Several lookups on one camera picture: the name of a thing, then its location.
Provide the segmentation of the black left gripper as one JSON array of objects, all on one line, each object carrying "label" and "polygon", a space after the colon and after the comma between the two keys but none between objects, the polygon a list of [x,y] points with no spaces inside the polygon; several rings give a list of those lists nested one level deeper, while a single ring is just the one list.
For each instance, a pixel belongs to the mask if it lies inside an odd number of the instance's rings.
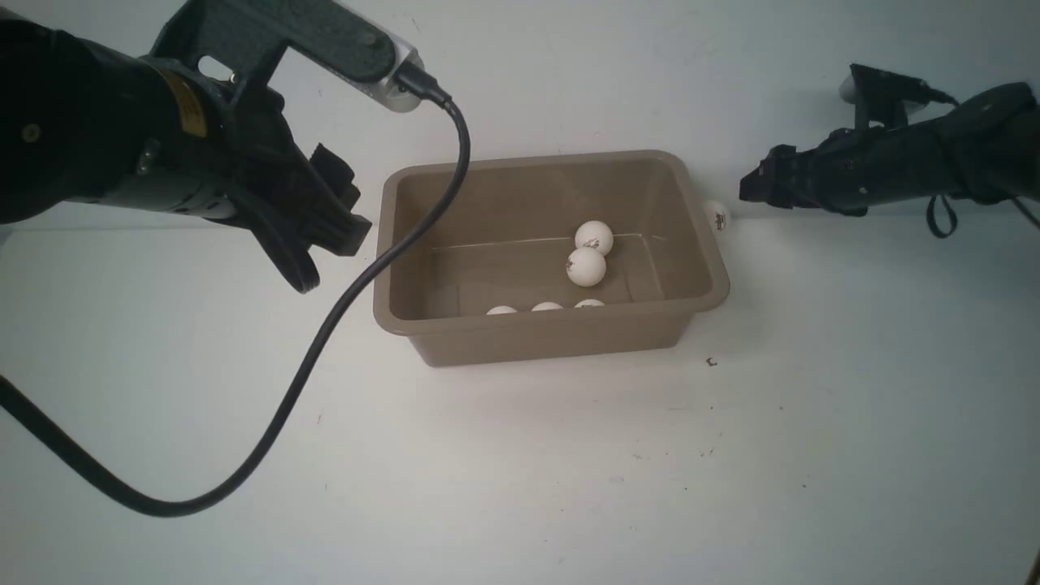
[{"label": "black left gripper", "polygon": [[141,125],[138,207],[205,219],[253,233],[275,262],[300,262],[309,248],[353,257],[371,230],[353,211],[352,167],[323,144],[298,148],[275,90],[236,85],[179,63],[145,62],[167,90],[168,111]]}]

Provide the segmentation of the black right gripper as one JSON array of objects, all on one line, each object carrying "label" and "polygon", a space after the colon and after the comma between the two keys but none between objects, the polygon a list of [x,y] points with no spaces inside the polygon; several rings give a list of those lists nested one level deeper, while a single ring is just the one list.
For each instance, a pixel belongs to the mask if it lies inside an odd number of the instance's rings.
[{"label": "black right gripper", "polygon": [[739,200],[780,210],[862,217],[943,195],[943,148],[917,131],[834,131],[816,148],[776,145],[739,182]]}]

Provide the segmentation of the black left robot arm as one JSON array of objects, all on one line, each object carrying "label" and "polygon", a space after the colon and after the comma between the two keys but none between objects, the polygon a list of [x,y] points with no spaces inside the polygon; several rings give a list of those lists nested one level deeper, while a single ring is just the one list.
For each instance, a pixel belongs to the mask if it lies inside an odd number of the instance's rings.
[{"label": "black left robot arm", "polygon": [[276,266],[312,247],[352,256],[348,163],[305,155],[270,87],[295,49],[349,81],[390,71],[385,33],[331,1],[189,1],[149,54],[131,57],[26,19],[2,22],[2,222],[63,202],[194,217],[256,237]]}]

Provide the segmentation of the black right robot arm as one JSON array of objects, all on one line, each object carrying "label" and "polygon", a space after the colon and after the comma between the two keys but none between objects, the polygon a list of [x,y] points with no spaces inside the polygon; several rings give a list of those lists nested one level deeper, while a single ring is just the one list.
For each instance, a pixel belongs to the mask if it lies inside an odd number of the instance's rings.
[{"label": "black right robot arm", "polygon": [[862,217],[946,196],[980,205],[1038,199],[1038,104],[1025,82],[895,128],[840,128],[816,148],[776,145],[739,183],[743,202]]}]

